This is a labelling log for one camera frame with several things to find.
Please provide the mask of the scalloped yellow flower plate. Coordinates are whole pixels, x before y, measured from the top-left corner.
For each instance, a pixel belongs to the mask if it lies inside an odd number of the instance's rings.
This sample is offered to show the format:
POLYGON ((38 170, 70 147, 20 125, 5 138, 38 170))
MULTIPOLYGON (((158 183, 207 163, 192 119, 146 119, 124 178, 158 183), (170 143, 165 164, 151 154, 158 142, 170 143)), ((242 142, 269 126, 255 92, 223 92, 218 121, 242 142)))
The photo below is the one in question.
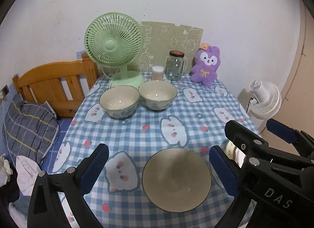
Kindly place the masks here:
POLYGON ((245 154, 237 148, 231 141, 228 141, 225 154, 229 159, 234 160, 239 167, 242 167, 245 159, 245 154))

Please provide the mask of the floral ceramic bowl front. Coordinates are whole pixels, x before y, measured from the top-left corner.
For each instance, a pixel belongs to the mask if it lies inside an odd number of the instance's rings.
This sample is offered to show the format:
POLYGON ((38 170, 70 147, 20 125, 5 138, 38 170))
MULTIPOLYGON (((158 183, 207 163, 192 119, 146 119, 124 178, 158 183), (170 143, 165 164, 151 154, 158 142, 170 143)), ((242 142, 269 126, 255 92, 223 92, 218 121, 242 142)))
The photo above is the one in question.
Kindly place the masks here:
POLYGON ((211 173, 192 150, 168 148, 145 164, 141 182, 147 198, 166 212, 188 212, 202 204, 211 189, 211 173))

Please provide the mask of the floral ceramic bowl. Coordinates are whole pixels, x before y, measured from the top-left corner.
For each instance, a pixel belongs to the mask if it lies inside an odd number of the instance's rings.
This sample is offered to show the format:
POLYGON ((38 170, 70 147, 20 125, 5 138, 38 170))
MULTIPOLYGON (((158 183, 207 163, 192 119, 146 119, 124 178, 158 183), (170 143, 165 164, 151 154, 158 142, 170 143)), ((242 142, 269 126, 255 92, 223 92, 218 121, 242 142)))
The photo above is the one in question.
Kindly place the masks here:
POLYGON ((178 90, 174 85, 160 80, 142 83, 138 91, 143 104, 154 111, 167 109, 178 95, 178 90))
POLYGON ((202 204, 211 189, 211 173, 192 150, 168 148, 145 164, 141 182, 147 198, 166 212, 188 212, 202 204))
POLYGON ((99 104, 110 117, 125 119, 135 112, 139 99, 137 88, 121 85, 105 91, 99 99, 99 104))

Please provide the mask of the floral ceramic bowl back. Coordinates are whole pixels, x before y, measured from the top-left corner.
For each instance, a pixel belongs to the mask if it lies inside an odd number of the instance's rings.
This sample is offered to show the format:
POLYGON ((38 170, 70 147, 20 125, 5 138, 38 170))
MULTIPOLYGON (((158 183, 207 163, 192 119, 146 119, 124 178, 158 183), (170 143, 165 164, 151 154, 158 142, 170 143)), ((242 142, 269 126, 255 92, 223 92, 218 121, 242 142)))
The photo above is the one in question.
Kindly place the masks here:
POLYGON ((178 90, 174 85, 160 80, 142 83, 138 91, 143 104, 154 111, 167 109, 178 95, 178 90))

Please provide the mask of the beige door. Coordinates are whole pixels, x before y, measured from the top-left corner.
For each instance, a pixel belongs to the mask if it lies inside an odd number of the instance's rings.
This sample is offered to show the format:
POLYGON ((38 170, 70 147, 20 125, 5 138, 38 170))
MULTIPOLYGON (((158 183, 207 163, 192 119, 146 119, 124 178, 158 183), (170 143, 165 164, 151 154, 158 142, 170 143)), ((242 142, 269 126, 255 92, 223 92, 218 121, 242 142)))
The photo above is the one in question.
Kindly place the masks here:
POLYGON ((313 17, 300 2, 300 34, 275 120, 313 135, 313 17))

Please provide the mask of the white crumpled cloth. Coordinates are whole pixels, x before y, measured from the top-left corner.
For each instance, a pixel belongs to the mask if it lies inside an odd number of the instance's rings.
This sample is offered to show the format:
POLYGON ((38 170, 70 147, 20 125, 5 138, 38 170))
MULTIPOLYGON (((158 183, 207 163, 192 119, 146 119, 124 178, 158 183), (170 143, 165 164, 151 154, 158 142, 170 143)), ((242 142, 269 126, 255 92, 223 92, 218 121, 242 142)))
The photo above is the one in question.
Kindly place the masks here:
POLYGON ((31 196, 40 172, 41 169, 38 164, 26 156, 18 155, 13 167, 11 167, 5 154, 1 156, 1 188, 16 181, 22 195, 31 196))

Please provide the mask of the white floor fan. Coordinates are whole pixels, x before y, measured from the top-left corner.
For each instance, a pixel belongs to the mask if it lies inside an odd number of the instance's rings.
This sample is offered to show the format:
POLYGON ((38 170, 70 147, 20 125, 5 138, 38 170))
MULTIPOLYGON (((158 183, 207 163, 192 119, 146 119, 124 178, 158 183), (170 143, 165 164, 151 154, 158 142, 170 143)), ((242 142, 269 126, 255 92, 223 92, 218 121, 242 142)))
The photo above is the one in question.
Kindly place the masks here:
POLYGON ((275 84, 253 80, 250 83, 250 92, 253 94, 253 98, 248 102, 247 113, 250 112, 260 120, 270 119, 278 113, 282 104, 282 96, 275 84))

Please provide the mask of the blue checkered tablecloth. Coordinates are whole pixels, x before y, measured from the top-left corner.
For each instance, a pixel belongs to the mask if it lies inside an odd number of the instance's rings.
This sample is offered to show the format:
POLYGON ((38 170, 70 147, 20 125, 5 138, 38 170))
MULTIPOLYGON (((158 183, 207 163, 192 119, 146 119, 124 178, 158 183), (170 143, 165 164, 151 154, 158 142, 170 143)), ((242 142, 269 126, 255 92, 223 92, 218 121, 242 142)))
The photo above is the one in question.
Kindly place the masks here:
POLYGON ((224 86, 192 83, 184 74, 174 86, 174 102, 155 112, 139 104, 127 119, 113 119, 99 105, 109 87, 99 78, 71 121, 60 122, 60 136, 46 156, 42 169, 62 173, 77 166, 104 143, 109 161, 85 200, 104 227, 214 227, 233 201, 218 177, 212 175, 208 197, 197 208, 184 213, 165 212, 154 206, 141 186, 146 162, 165 148, 180 147, 195 151, 208 161, 213 145, 224 148, 225 124, 235 120, 251 131, 256 128, 242 105, 224 86))

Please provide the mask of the grey plaid pillow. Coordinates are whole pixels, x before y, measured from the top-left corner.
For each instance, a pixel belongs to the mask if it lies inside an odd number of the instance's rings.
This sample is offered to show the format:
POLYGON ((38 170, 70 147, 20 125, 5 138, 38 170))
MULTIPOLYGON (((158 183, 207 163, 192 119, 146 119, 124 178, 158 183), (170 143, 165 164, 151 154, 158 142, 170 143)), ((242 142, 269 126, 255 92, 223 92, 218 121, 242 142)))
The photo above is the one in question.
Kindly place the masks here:
POLYGON ((9 156, 25 156, 38 165, 53 147, 59 133, 57 114, 49 102, 33 103, 16 94, 3 124, 3 139, 9 156))

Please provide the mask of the purple plush bunny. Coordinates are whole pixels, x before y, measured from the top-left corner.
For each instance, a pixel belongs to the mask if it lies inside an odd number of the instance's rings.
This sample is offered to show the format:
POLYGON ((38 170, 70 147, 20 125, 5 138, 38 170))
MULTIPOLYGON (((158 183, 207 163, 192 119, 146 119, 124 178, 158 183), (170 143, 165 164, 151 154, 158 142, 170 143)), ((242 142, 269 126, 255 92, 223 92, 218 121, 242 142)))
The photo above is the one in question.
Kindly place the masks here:
POLYGON ((194 56, 194 63, 191 81, 211 87, 217 79, 217 69, 221 64, 220 49, 217 46, 211 46, 207 50, 199 49, 194 56))

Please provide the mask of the glass jar black lid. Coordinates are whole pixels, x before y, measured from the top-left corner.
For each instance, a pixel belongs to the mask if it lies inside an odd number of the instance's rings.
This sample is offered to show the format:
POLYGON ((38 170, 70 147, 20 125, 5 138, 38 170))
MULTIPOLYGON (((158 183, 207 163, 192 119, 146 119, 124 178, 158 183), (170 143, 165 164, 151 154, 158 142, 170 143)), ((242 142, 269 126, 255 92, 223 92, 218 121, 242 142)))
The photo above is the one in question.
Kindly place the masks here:
POLYGON ((168 80, 178 81, 182 77, 185 54, 178 50, 171 50, 167 57, 165 75, 168 80))

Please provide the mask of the cotton swab container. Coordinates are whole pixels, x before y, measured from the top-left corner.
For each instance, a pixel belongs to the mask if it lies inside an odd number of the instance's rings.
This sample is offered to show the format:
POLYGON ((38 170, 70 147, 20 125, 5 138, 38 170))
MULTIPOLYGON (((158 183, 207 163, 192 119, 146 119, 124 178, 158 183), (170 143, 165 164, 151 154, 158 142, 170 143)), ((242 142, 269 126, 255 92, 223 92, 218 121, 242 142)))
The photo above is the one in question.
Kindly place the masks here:
POLYGON ((152 80, 163 81, 163 76, 164 76, 164 67, 163 66, 161 66, 161 65, 152 66, 152 74, 151 74, 152 80))

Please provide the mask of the green patterned board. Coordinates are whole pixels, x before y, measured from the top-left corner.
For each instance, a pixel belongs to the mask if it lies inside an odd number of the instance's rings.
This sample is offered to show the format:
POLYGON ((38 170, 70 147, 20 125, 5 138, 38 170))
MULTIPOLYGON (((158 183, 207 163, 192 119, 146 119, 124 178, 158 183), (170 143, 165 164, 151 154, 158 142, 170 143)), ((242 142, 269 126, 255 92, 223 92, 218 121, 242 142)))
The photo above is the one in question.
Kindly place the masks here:
POLYGON ((142 21, 144 45, 142 52, 132 67, 148 72, 154 65, 166 66, 171 50, 184 53, 183 72, 189 73, 193 58, 199 50, 203 29, 165 22, 142 21))

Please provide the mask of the green desk fan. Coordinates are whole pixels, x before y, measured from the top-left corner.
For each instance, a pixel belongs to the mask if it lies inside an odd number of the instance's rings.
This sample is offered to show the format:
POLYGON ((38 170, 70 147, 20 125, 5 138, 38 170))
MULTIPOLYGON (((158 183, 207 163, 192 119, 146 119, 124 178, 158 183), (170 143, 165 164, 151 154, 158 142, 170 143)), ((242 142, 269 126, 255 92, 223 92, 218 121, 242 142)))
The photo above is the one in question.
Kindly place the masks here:
POLYGON ((144 82, 141 72, 128 69, 144 45, 142 29, 129 15, 110 12, 97 17, 85 32, 84 45, 90 59, 99 67, 118 70, 111 78, 111 87, 138 88, 144 82))

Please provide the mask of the wall power outlet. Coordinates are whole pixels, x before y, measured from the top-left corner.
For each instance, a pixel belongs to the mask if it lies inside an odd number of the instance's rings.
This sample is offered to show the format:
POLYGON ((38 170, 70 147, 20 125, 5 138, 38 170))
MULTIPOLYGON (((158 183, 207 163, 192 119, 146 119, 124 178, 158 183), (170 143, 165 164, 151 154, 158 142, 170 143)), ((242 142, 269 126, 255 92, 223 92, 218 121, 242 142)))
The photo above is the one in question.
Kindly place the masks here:
POLYGON ((9 92, 10 92, 10 91, 9 91, 8 86, 5 85, 5 86, 0 90, 0 98, 1 98, 1 99, 4 99, 4 98, 8 95, 9 92))

